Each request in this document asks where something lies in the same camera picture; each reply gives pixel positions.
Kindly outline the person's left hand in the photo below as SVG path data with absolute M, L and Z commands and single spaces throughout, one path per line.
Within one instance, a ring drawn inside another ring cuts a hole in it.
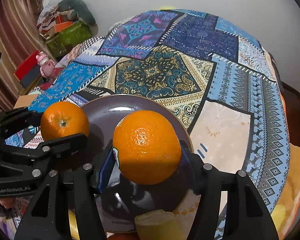
M 15 203 L 15 198 L 0 198 L 0 205 L 5 209 L 10 209 Z

